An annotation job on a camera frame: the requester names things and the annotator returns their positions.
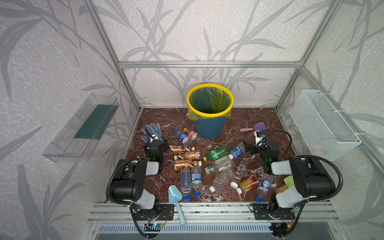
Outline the orange red juice bottle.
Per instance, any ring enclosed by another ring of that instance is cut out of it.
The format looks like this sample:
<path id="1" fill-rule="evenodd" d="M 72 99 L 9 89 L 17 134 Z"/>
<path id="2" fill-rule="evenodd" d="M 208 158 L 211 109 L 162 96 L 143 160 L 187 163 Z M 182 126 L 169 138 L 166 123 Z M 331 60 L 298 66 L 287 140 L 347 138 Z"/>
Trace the orange red juice bottle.
<path id="1" fill-rule="evenodd" d="M 236 188 L 236 192 L 238 194 L 247 193 L 250 190 L 256 188 L 258 185 L 259 180 L 256 176 L 252 175 L 240 183 L 239 187 Z"/>

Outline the clear square bottle green-white cap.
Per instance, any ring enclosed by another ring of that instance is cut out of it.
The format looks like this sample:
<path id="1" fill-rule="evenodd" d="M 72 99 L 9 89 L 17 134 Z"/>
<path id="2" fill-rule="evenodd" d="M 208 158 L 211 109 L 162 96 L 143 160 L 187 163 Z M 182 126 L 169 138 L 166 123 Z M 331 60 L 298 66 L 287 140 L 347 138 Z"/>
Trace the clear square bottle green-white cap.
<path id="1" fill-rule="evenodd" d="M 214 161 L 214 163 L 211 166 L 208 166 L 205 168 L 207 175 L 214 173 L 214 172 L 220 173 L 220 172 L 226 170 L 227 168 L 231 167 L 233 159 L 234 159 L 234 156 L 229 154 L 227 156 L 224 156 L 224 157 Z"/>

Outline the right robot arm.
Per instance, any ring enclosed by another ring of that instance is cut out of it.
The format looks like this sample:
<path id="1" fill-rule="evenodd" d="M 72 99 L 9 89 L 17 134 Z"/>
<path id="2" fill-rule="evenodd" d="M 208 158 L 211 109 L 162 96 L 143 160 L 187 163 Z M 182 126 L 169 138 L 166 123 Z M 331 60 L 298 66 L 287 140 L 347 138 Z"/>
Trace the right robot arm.
<path id="1" fill-rule="evenodd" d="M 243 141 L 245 152 L 263 160 L 267 177 L 291 176 L 294 184 L 275 194 L 270 202 L 280 209 L 292 209 L 336 196 L 344 185 L 341 171 L 331 161 L 314 155 L 301 155 L 278 161 L 278 146 L 251 144 Z"/>

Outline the clear grape juice bottle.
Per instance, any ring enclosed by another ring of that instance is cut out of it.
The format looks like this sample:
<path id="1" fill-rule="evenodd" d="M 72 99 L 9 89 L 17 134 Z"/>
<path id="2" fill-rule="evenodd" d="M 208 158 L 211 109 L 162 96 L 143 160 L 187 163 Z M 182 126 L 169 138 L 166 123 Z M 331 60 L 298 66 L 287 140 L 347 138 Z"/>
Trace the clear grape juice bottle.
<path id="1" fill-rule="evenodd" d="M 233 189 L 236 190 L 237 188 L 239 188 L 239 184 L 241 183 L 242 177 L 243 177 L 243 175 L 247 169 L 247 165 L 248 165 L 248 161 L 246 161 L 246 160 L 240 161 L 240 163 L 237 167 L 237 170 L 235 171 L 235 176 L 230 183 L 230 186 Z"/>

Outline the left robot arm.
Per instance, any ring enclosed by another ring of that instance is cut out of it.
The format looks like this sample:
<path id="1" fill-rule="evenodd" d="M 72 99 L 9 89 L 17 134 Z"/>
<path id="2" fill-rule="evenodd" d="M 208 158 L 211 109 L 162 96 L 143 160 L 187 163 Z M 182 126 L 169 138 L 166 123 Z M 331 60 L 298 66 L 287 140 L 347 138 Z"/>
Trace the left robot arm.
<path id="1" fill-rule="evenodd" d="M 146 176 L 162 172 L 164 153 L 168 150 L 168 140 L 153 140 L 144 146 L 146 158 L 119 160 L 106 188 L 107 199 L 115 204 L 128 205 L 136 211 L 152 211 L 158 214 L 158 198 L 145 189 Z"/>

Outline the small blue label water bottle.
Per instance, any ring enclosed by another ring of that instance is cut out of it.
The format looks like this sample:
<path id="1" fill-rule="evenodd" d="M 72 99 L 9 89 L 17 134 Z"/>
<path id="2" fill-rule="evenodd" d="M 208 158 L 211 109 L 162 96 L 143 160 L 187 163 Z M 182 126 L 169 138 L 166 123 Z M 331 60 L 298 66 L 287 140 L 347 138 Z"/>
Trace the small blue label water bottle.
<path id="1" fill-rule="evenodd" d="M 256 202 L 261 203 L 274 182 L 274 176 L 263 174 L 259 180 L 257 196 L 255 197 Z"/>

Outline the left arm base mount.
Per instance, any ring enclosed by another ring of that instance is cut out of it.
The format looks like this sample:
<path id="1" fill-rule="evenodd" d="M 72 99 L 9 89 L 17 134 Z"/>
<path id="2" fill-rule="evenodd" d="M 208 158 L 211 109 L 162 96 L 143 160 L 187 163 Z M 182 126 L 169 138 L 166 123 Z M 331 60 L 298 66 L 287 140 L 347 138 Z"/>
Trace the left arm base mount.
<path id="1" fill-rule="evenodd" d="M 149 221 L 159 219 L 161 221 L 171 221 L 174 218 L 175 205 L 159 204 L 154 205 L 150 210 L 134 210 L 134 216 L 137 221 Z"/>

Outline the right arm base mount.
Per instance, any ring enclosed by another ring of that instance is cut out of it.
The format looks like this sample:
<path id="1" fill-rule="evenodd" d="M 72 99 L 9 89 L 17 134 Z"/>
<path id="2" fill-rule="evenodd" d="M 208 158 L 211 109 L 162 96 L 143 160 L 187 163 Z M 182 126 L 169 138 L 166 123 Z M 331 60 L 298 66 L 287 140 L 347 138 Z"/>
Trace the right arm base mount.
<path id="1" fill-rule="evenodd" d="M 255 220 L 277 221 L 296 219 L 293 209 L 283 209 L 275 204 L 252 203 L 249 205 L 249 209 L 254 214 Z"/>

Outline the clear ribbed bottle white cap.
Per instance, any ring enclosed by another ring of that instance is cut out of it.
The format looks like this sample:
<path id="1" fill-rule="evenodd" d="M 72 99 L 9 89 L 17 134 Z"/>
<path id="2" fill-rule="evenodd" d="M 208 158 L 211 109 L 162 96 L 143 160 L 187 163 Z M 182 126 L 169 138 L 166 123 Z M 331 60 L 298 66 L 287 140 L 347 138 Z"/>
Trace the clear ribbed bottle white cap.
<path id="1" fill-rule="evenodd" d="M 225 169 L 215 177 L 212 182 L 212 185 L 209 187 L 209 190 L 214 193 L 217 190 L 223 189 L 225 185 L 227 185 L 233 180 L 234 177 L 235 174 L 231 168 Z"/>

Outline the blue-cap water bottle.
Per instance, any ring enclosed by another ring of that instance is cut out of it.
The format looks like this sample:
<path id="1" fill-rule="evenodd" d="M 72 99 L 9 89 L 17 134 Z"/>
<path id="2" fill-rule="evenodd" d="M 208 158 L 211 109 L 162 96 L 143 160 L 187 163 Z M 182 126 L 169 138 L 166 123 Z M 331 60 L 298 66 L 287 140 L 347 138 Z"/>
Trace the blue-cap water bottle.
<path id="1" fill-rule="evenodd" d="M 183 168 L 181 170 L 181 191 L 184 201 L 189 202 L 191 200 L 192 192 L 191 171 L 189 168 Z"/>
<path id="2" fill-rule="evenodd" d="M 202 170 L 200 166 L 193 166 L 191 169 L 192 189 L 196 197 L 201 195 L 202 183 Z"/>

